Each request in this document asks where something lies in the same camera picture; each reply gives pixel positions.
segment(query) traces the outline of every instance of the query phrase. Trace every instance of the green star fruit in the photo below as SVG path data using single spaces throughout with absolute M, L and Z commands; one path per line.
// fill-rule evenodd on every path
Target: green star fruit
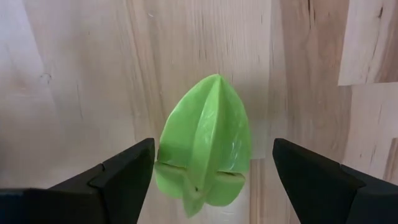
M 157 186 L 182 198 L 192 217 L 204 203 L 226 206 L 239 195 L 250 158 L 242 101 L 222 76 L 211 75 L 180 100 L 166 122 L 155 162 Z

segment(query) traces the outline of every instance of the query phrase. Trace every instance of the wooden surface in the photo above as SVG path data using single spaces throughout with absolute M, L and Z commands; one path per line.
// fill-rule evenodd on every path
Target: wooden surface
M 272 140 L 398 184 L 395 0 L 0 0 L 0 187 L 50 187 L 159 138 L 197 81 L 244 101 L 254 155 L 190 220 L 151 183 L 139 223 L 299 223 Z

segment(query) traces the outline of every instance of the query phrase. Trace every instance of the black plastic jaw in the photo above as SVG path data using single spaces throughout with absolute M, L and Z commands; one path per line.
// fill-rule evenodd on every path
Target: black plastic jaw
M 398 223 L 398 186 L 285 139 L 272 154 L 301 223 Z
M 2 189 L 0 223 L 137 223 L 154 157 L 145 139 L 49 189 Z

